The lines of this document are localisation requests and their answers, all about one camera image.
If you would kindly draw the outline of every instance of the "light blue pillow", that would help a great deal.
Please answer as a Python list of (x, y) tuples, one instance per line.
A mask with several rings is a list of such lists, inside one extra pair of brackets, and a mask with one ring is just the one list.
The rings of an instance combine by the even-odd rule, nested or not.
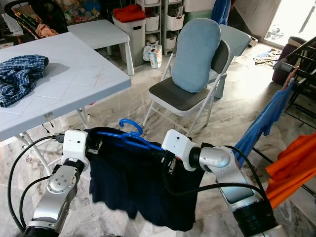
[(188, 92), (201, 91), (208, 83), (211, 62), (220, 40), (221, 30), (215, 21), (189, 21), (178, 38), (173, 82)]

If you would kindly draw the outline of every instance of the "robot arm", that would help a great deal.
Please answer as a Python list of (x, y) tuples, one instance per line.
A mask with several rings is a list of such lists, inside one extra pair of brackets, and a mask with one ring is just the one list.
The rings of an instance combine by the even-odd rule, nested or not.
[[(252, 184), (238, 168), (233, 152), (226, 147), (200, 148), (181, 133), (167, 132), (162, 148), (175, 154), (188, 171), (196, 168), (213, 173), (217, 183)], [(244, 187), (220, 188), (226, 204), (246, 237), (286, 237), (276, 222), (269, 203), (254, 190)]]
[[(57, 166), (48, 179), (46, 192), (38, 203), (23, 237), (58, 237), (69, 205), (77, 194), (80, 174), (89, 166), (85, 157), (87, 133), (68, 130), (64, 137), (63, 165)], [(252, 182), (238, 168), (235, 156), (226, 147), (200, 148), (181, 133), (170, 130), (162, 148), (183, 161), (188, 171), (196, 168), (214, 173), (218, 183)], [(222, 187), (220, 191), (246, 237), (286, 237), (276, 222), (269, 203), (254, 190), (244, 187)]]
[(85, 157), (87, 132), (68, 130), (64, 137), (63, 165), (58, 165), (46, 183), (46, 191), (35, 208), (23, 237), (57, 237), (77, 194), (77, 183), (89, 161)]

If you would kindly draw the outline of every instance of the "orange cloth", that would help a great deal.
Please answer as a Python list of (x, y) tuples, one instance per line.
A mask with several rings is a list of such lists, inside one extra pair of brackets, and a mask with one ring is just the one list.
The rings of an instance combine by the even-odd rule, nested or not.
[(45, 24), (39, 24), (35, 32), (41, 38), (58, 35), (57, 31)]
[(113, 10), (114, 16), (121, 22), (137, 21), (146, 18), (145, 12), (139, 5), (129, 5), (123, 9), (116, 8)]
[(277, 159), (277, 162), (266, 167), (271, 175), (266, 194), (272, 208), (276, 208), (316, 175), (316, 133), (299, 136)]

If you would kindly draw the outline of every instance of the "black cable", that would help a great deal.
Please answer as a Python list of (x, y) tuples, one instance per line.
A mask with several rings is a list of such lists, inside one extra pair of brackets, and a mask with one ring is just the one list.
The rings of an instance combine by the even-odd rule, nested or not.
[(250, 184), (241, 184), (241, 183), (220, 183), (220, 184), (211, 184), (211, 185), (206, 185), (197, 189), (193, 189), (193, 190), (189, 190), (186, 192), (182, 192), (182, 193), (178, 193), (173, 191), (167, 181), (166, 178), (166, 170), (168, 167), (168, 162), (165, 161), (163, 164), (163, 168), (162, 168), (162, 179), (163, 179), (163, 183), (165, 185), (165, 187), (167, 188), (167, 190), (174, 196), (184, 196), (184, 195), (188, 195), (188, 194), (192, 194), (192, 193), (197, 193), (197, 192), (201, 192), (201, 191), (205, 191), (205, 190), (209, 190), (209, 189), (216, 189), (216, 188), (223, 188), (223, 187), (243, 187), (243, 188), (249, 188), (249, 189), (253, 189), (255, 191), (257, 191), (263, 198), (265, 196), (265, 192), (262, 192), (262, 190), (260, 190), (259, 188), (257, 188), (256, 186), (250, 185)]
[(50, 131), (46, 127), (44, 127), (44, 124), (41, 124), (41, 125), (46, 130), (47, 133), (50, 133)]
[(255, 169), (254, 169), (254, 167), (252, 166), (252, 164), (251, 164), (251, 162), (249, 161), (249, 159), (245, 156), (245, 154), (244, 154), (241, 150), (239, 150), (238, 148), (236, 148), (236, 147), (233, 147), (233, 146), (224, 146), (224, 147), (227, 147), (227, 148), (230, 148), (230, 149), (233, 149), (233, 150), (237, 151), (237, 152), (244, 158), (244, 160), (245, 160), (246, 163), (248, 164), (248, 166), (249, 166), (249, 168), (250, 168), (250, 170), (251, 170), (253, 176), (255, 177), (255, 180), (256, 180), (256, 182), (257, 182), (257, 184), (258, 184), (260, 190), (264, 193), (264, 195), (263, 195), (262, 197), (264, 198), (264, 200), (269, 201), (268, 198), (267, 198), (265, 189), (263, 188), (263, 186), (262, 186), (262, 184), (261, 184), (261, 181), (260, 181), (260, 179), (259, 179), (259, 177), (258, 177), (258, 175), (257, 175), (257, 173), (256, 173), (256, 171), (255, 171)]
[(46, 139), (55, 139), (55, 136), (48, 136), (48, 137), (42, 137), (39, 138), (38, 140), (34, 141), (33, 143), (31, 143), (24, 151), (21, 152), (21, 154), (16, 158), (16, 160), (14, 161), (12, 168), (10, 170), (10, 174), (9, 174), (9, 181), (8, 181), (8, 191), (7, 191), (7, 198), (8, 198), (8, 206), (9, 206), (9, 211), (11, 213), (11, 216), (15, 222), (15, 224), (17, 225), (17, 227), (19, 228), (19, 230), (21, 232), (24, 232), (24, 228), (21, 225), (19, 219), (17, 218), (17, 216), (14, 213), (13, 207), (12, 207), (12, 200), (11, 200), (11, 183), (12, 183), (12, 176), (13, 176), (13, 171), (16, 167), (17, 162), (19, 161), (19, 159), (22, 157), (22, 155), (24, 155), (24, 153), (31, 148), (32, 146), (34, 146), (36, 143), (46, 140)]
[(50, 176), (46, 176), (46, 177), (43, 177), (43, 178), (40, 178), (40, 179), (37, 179), (35, 181), (33, 181), (32, 183), (30, 183), (26, 189), (23, 191), (23, 194), (21, 196), (21, 199), (20, 199), (20, 206), (19, 206), (19, 212), (20, 212), (20, 219), (21, 219), (21, 224), (22, 226), (25, 228), (26, 227), (26, 224), (25, 224), (25, 221), (24, 221), (24, 216), (23, 216), (23, 202), (24, 202), (24, 197), (25, 197), (25, 194), (26, 192), (31, 188), (31, 186), (33, 186), (34, 184), (42, 181), (42, 180), (45, 180), (45, 179), (48, 179)]

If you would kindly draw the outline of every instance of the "gray chair seat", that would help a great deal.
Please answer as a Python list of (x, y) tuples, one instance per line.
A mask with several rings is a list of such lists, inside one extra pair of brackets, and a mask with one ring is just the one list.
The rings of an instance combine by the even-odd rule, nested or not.
[(178, 87), (170, 77), (152, 86), (149, 92), (176, 109), (187, 111), (205, 99), (209, 90), (203, 88), (198, 93), (190, 93)]

